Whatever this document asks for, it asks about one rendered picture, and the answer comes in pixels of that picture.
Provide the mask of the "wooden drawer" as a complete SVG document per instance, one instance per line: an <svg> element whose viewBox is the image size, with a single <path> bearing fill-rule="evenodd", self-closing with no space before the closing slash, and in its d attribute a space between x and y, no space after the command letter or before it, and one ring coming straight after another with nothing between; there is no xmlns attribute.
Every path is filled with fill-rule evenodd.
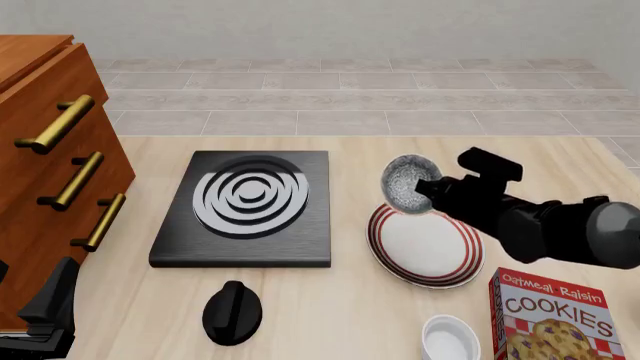
<svg viewBox="0 0 640 360"><path fill-rule="evenodd" d="M71 205L58 212L37 203L60 193L79 166L74 158L101 152L102 163ZM21 330L17 313L39 291L63 257L83 262L87 252L70 244L90 235L104 212L97 202L123 194L135 178L119 141L72 141L48 155L7 146L0 153L0 330Z"/></svg>
<svg viewBox="0 0 640 360"><path fill-rule="evenodd" d="M46 155L0 131L0 259L75 257L135 178L105 110L95 106Z"/></svg>
<svg viewBox="0 0 640 360"><path fill-rule="evenodd" d="M81 95L94 107L47 155L17 148L17 138L35 138L61 113L56 104ZM66 47L52 59L0 94L0 182L32 180L70 173L71 159L102 152L109 155L118 140L103 104L107 94L82 44Z"/></svg>

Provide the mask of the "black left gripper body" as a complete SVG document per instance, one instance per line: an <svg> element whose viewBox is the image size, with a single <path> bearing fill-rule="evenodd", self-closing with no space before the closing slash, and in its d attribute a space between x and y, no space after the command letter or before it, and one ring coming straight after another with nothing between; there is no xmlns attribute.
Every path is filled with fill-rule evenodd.
<svg viewBox="0 0 640 360"><path fill-rule="evenodd" d="M65 359L75 340L75 322L37 323L25 331L0 331L0 360Z"/></svg>

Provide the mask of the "oatmeal raisin cookies box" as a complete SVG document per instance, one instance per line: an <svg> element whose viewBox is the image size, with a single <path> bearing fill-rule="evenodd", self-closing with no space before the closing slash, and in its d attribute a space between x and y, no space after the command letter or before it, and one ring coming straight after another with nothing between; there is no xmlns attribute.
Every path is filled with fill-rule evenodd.
<svg viewBox="0 0 640 360"><path fill-rule="evenodd" d="M506 268L488 288L494 360L630 360L601 290Z"/></svg>

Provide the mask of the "round black stove knob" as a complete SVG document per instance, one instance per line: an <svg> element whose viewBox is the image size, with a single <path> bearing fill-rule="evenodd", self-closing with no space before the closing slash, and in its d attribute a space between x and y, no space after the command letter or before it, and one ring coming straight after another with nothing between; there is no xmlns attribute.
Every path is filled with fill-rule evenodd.
<svg viewBox="0 0 640 360"><path fill-rule="evenodd" d="M259 329L263 316L259 297L241 281L227 281L207 302L202 325L215 344L242 344Z"/></svg>

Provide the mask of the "small white ramekin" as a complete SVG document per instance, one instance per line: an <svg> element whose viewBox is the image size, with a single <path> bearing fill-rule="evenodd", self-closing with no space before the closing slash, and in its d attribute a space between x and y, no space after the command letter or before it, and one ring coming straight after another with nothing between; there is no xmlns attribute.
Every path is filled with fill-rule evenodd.
<svg viewBox="0 0 640 360"><path fill-rule="evenodd" d="M477 335L464 321L451 315L431 317L421 332L422 360L480 360Z"/></svg>

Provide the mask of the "black patterned bowl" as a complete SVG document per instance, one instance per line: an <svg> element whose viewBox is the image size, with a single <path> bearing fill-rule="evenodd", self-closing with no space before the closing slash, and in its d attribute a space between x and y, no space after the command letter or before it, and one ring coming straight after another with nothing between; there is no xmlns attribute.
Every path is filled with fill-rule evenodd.
<svg viewBox="0 0 640 360"><path fill-rule="evenodd" d="M433 209L428 197L415 191L419 180L439 180L439 168L421 155L401 155L385 167L380 184L386 203L398 212L419 215Z"/></svg>

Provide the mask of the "wooden cabinet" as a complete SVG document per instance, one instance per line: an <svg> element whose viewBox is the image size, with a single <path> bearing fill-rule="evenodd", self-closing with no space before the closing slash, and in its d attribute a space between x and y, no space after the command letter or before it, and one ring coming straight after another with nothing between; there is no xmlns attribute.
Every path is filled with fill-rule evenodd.
<svg viewBox="0 0 640 360"><path fill-rule="evenodd" d="M0 94L74 44L69 35L0 35Z"/></svg>

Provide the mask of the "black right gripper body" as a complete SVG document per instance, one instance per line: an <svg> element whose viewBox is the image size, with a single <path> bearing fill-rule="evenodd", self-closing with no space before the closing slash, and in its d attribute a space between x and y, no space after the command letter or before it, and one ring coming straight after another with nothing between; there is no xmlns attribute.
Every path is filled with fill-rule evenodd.
<svg viewBox="0 0 640 360"><path fill-rule="evenodd" d="M430 182L430 200L434 209L477 230L496 230L498 207L505 190L503 179L444 176Z"/></svg>

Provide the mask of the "flat black stove plate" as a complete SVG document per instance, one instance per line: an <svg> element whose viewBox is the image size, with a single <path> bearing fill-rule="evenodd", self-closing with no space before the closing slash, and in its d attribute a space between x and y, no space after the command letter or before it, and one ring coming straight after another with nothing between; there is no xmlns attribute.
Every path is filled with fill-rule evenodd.
<svg viewBox="0 0 640 360"><path fill-rule="evenodd" d="M149 264L330 267L328 152L194 152Z"/></svg>

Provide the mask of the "white plate with red rings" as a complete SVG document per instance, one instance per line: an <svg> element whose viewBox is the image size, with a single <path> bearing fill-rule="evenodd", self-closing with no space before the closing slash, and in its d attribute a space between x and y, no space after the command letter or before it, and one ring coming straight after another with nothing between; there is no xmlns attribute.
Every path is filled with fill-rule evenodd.
<svg viewBox="0 0 640 360"><path fill-rule="evenodd" d="M486 260L479 232L437 211L406 215L383 203L369 218L366 240L381 266L419 287L449 289L466 284Z"/></svg>

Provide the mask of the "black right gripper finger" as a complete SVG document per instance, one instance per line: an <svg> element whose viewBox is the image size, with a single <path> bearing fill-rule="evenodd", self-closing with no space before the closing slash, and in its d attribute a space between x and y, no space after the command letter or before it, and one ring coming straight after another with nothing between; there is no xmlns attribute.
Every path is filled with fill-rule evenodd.
<svg viewBox="0 0 640 360"><path fill-rule="evenodd" d="M415 191L429 200L437 200L442 193L442 182L440 180L427 181L418 179Z"/></svg>

